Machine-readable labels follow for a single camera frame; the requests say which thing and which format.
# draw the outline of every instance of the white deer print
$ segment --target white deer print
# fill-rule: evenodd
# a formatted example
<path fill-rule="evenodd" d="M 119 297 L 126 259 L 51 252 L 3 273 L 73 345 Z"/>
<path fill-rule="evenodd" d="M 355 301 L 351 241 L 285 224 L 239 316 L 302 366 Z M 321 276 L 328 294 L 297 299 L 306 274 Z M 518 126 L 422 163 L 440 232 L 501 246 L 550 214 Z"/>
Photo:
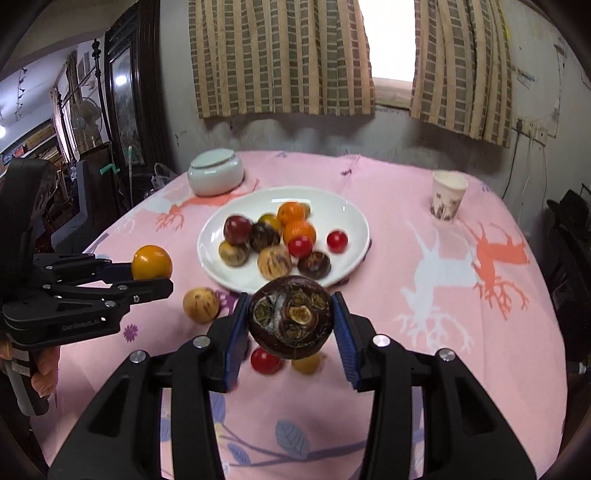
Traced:
<path fill-rule="evenodd" d="M 456 318 L 447 313 L 442 313 L 440 308 L 433 304 L 433 301 L 436 287 L 474 288 L 474 285 L 478 282 L 472 267 L 474 252 L 470 249 L 466 239 L 458 235 L 466 244 L 468 250 L 466 258 L 463 260 L 441 258 L 439 256 L 438 230 L 435 230 L 435 245 L 433 249 L 429 249 L 412 224 L 408 223 L 408 226 L 413 229 L 414 235 L 417 237 L 418 244 L 423 252 L 423 259 L 418 263 L 414 273 L 415 290 L 412 291 L 405 287 L 400 290 L 413 314 L 401 314 L 394 320 L 402 321 L 400 331 L 412 338 L 415 347 L 417 346 L 417 337 L 420 333 L 423 333 L 430 353 L 435 353 L 445 346 L 445 342 L 449 337 L 444 325 L 444 321 L 447 321 L 462 334 L 462 351 L 469 352 L 473 340 L 468 331 Z"/>

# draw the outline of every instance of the red cherry tomato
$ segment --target red cherry tomato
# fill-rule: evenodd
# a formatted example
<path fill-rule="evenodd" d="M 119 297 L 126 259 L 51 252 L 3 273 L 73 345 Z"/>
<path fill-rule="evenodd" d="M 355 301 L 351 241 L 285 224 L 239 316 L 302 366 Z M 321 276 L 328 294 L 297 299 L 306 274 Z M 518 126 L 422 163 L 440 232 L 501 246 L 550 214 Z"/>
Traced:
<path fill-rule="evenodd" d="M 331 253 L 334 254 L 341 254 L 347 248 L 347 244 L 349 243 L 349 238 L 347 234 L 341 230 L 333 230 L 329 233 L 329 236 L 326 237 L 326 245 L 329 246 L 329 250 Z"/>
<path fill-rule="evenodd" d="M 290 240 L 287 244 L 287 249 L 290 251 L 292 257 L 303 258 L 312 253 L 314 244 L 308 237 L 299 236 Z"/>
<path fill-rule="evenodd" d="M 281 370 L 283 360 L 258 347 L 251 355 L 251 365 L 260 374 L 272 375 Z"/>

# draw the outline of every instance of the deer pattern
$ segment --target deer pattern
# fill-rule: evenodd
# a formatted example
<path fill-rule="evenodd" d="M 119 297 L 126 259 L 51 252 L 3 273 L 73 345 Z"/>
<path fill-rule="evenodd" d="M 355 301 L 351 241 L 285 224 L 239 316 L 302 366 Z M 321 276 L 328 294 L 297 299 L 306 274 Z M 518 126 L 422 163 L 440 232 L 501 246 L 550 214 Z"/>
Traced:
<path fill-rule="evenodd" d="M 401 293 L 413 313 L 400 314 L 394 320 L 402 322 L 400 331 L 411 337 L 415 348 L 418 336 L 424 334 L 427 349 L 430 353 L 435 353 L 445 346 L 449 337 L 446 326 L 451 325 L 462 335 L 462 351 L 470 352 L 474 343 L 470 333 L 455 317 L 441 312 L 441 308 L 434 305 L 434 292 L 437 287 L 473 288 L 478 282 L 472 267 L 474 252 L 466 239 L 459 237 L 466 244 L 468 250 L 466 257 L 462 260 L 442 258 L 439 254 L 438 230 L 435 230 L 435 244 L 430 249 L 413 225 L 408 223 L 408 226 L 417 238 L 423 258 L 419 261 L 414 273 L 414 291 L 406 287 L 401 288 Z"/>
<path fill-rule="evenodd" d="M 171 183 L 165 190 L 154 193 L 145 199 L 137 209 L 131 210 L 116 224 L 113 233 L 131 233 L 134 230 L 134 216 L 140 210 L 156 214 L 156 230 L 182 229 L 185 223 L 184 210 L 191 205 L 223 206 L 233 199 L 252 193 L 258 187 L 258 179 L 245 179 L 243 192 L 230 192 L 216 197 L 197 197 L 185 181 Z"/>
<path fill-rule="evenodd" d="M 492 223 L 491 227 L 500 230 L 505 235 L 506 241 L 503 244 L 489 242 L 486 237 L 484 226 L 481 223 L 478 223 L 481 231 L 480 236 L 478 236 L 478 234 L 465 222 L 462 223 L 464 223 L 468 231 L 476 240 L 477 262 L 475 261 L 472 264 L 472 267 L 480 279 L 480 281 L 474 285 L 474 288 L 478 288 L 480 291 L 480 298 L 484 298 L 491 309 L 493 309 L 496 304 L 501 311 L 503 318 L 507 320 L 513 308 L 513 300 L 511 299 L 508 290 L 513 290 L 521 299 L 521 310 L 527 310 L 530 300 L 523 290 L 514 282 L 503 280 L 500 275 L 497 275 L 495 267 L 495 263 L 497 262 L 511 265 L 528 265 L 530 259 L 525 252 L 525 239 L 522 237 L 520 243 L 514 244 L 513 239 L 507 232 L 505 232 L 500 226 Z"/>

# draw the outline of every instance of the white ceramic jar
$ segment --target white ceramic jar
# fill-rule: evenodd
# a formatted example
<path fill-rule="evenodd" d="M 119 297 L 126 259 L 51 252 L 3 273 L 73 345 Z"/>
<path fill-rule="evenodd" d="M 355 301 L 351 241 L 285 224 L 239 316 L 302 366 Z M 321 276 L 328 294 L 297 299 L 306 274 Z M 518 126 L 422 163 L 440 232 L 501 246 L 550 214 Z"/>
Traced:
<path fill-rule="evenodd" d="M 217 148 L 198 155 L 187 175 L 195 195 L 213 197 L 238 187 L 244 179 L 244 166 L 234 150 Z"/>

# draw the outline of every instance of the pink tablecloth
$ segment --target pink tablecloth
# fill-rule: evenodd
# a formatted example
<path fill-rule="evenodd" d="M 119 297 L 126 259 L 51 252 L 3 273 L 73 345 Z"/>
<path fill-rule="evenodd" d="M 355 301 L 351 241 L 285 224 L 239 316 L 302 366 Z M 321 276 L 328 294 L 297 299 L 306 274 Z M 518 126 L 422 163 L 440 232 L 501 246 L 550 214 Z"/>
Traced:
<path fill-rule="evenodd" d="M 238 190 L 198 199 L 183 175 L 91 247 L 98 256 L 125 262 L 145 244 L 161 245 L 173 259 L 174 293 L 134 306 L 117 335 L 63 347 L 51 410 L 34 421 L 47 460 L 54 459 L 88 402 L 130 352 L 158 355 L 205 332 L 183 313 L 181 300 L 189 288 L 213 287 L 222 299 L 221 314 L 233 308 L 235 298 L 207 277 L 197 259 L 197 236 L 215 209 L 253 188 L 307 185 L 342 195 L 368 218 L 373 242 L 366 261 L 338 287 L 351 311 L 408 349 L 434 353 L 447 346 L 458 352 L 541 476 L 561 440 L 564 347 L 540 270 L 502 201 L 470 178 L 457 221 L 445 225 L 429 214 L 430 171 L 359 156 L 250 152 L 241 157 L 247 180 Z M 372 395 L 351 389 L 333 338 L 322 351 L 323 368 L 312 377 L 291 368 L 263 377 L 245 363 L 235 392 L 212 394 L 227 479 L 356 478 Z M 420 413 L 417 401 L 413 475 L 422 466 Z M 170 473 L 166 401 L 161 427 L 163 470 Z"/>

